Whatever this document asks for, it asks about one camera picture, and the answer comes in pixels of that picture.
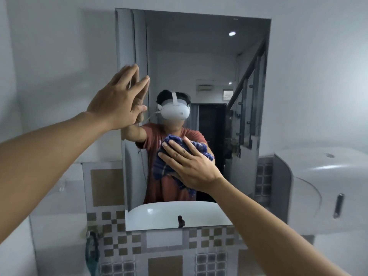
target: red t-shirt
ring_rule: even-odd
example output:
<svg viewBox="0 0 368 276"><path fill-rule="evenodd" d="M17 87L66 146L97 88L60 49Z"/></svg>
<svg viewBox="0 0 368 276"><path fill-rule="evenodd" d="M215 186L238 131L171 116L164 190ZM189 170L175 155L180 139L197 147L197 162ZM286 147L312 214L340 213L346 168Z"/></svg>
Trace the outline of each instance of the red t-shirt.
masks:
<svg viewBox="0 0 368 276"><path fill-rule="evenodd" d="M136 142L136 146L140 149L146 149L148 155L148 182L146 197L144 204L164 201L179 201L179 200L196 200L196 197L190 198L186 189L179 190L179 187L172 176L164 176L160 180L155 180L152 174L152 167L157 155L161 142L167 134L163 130L163 125L155 123L147 123L142 126L147 133L145 142ZM191 141L207 144L203 135L194 130L182 128L180 137L187 137Z"/></svg>

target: dark doorway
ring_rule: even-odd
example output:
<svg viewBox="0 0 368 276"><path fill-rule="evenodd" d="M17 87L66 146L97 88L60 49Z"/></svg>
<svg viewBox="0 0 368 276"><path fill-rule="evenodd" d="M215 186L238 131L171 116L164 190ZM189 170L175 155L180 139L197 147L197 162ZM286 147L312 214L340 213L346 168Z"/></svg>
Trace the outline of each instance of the dark doorway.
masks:
<svg viewBox="0 0 368 276"><path fill-rule="evenodd" d="M200 104L198 116L198 130L205 137L209 148L214 153L215 164L221 174L224 172L224 144L225 144L225 112L226 104ZM198 201L215 202L203 192L197 192Z"/></svg>

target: white dispenser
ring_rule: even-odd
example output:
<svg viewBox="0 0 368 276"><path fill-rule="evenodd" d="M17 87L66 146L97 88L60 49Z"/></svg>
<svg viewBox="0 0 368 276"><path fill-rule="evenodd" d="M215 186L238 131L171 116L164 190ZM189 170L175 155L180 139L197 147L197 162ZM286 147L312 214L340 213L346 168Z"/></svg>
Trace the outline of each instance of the white dispenser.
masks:
<svg viewBox="0 0 368 276"><path fill-rule="evenodd" d="M348 148L274 154L270 210L299 234L368 226L368 155Z"/></svg>

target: sink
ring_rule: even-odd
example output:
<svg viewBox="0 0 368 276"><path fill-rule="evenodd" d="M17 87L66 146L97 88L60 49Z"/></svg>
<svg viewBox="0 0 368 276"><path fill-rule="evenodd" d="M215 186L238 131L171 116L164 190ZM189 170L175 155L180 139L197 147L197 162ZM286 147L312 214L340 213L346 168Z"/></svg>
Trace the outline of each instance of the sink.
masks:
<svg viewBox="0 0 368 276"><path fill-rule="evenodd" d="M208 227L232 224L215 202L170 201L143 204L132 209L130 212L126 211L126 230L178 228L178 216L181 216L184 220L184 227Z"/></svg>

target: mirror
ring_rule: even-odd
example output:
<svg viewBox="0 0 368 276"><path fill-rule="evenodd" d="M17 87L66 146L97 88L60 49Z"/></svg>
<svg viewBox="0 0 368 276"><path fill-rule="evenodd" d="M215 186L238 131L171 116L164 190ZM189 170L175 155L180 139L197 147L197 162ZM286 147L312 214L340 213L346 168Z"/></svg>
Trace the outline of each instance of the mirror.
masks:
<svg viewBox="0 0 368 276"><path fill-rule="evenodd" d="M254 196L269 29L269 19L116 9L118 68L136 63L151 78L144 121L122 130L126 230L231 224L158 162L169 134L205 144Z"/></svg>

